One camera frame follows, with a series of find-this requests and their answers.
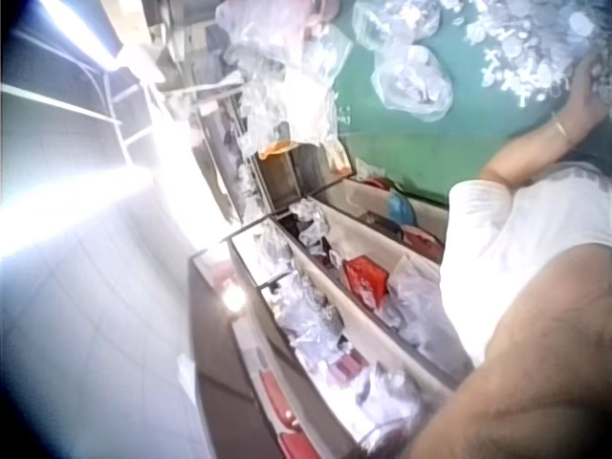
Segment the red item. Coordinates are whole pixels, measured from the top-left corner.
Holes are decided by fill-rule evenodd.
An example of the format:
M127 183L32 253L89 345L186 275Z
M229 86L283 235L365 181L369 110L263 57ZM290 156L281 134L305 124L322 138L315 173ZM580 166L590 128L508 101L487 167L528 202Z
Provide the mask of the red item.
M329 365L327 371L340 387L344 387L359 375L365 366L367 366L367 360L355 349L352 349L350 354L340 357Z
M362 255L342 264L348 286L353 295L361 298L368 308L380 309L387 293L389 272Z
M260 371L259 376L261 377L261 382L264 384L266 395L272 404L272 408L276 414L276 418L278 418L278 421L280 421L286 428L298 432L299 423L297 422L291 407L287 403L285 394L283 394L283 391L280 389L278 381L274 377L273 372Z
M426 256L431 261L438 264L442 263L444 256L444 246L440 244L435 237L423 229L402 226L404 230L404 243L413 249L415 252Z
M286 459L320 459L308 437L300 433L281 433L278 435Z

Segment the ceiling light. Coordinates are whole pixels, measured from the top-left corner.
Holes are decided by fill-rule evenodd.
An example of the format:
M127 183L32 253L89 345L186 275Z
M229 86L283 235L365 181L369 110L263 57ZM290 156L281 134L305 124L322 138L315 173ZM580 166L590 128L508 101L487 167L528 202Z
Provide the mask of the ceiling light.
M116 59L68 6L59 0L40 0L40 3L43 4L55 25L104 70L113 72L119 68Z

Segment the man's arm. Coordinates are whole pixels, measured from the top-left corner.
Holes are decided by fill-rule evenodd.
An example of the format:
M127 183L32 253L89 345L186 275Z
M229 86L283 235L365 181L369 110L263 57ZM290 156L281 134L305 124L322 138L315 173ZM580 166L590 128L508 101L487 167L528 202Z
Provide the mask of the man's arm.
M596 54L576 69L570 97L555 119L504 146L483 168L480 179L509 189L522 186L546 166L557 162L605 119L606 107L591 90Z

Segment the red box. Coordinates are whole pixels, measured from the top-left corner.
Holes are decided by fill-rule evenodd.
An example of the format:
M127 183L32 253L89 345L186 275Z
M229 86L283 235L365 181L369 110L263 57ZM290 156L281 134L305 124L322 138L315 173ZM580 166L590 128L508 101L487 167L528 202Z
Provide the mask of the red box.
M380 309L387 293L386 281L389 272L365 255L344 261L342 267L353 295L360 298L368 308Z

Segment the bracelet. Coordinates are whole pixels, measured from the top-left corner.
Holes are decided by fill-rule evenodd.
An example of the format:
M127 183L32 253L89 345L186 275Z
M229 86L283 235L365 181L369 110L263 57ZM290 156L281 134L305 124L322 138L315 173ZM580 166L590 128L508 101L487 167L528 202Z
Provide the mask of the bracelet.
M563 126L563 124L561 124L561 121L558 120L557 113L555 112L553 112L553 121L555 122L555 127L557 128L557 131L570 144L570 146L572 146L573 143L572 141L570 141L570 136L567 135L567 131L565 130L565 127Z

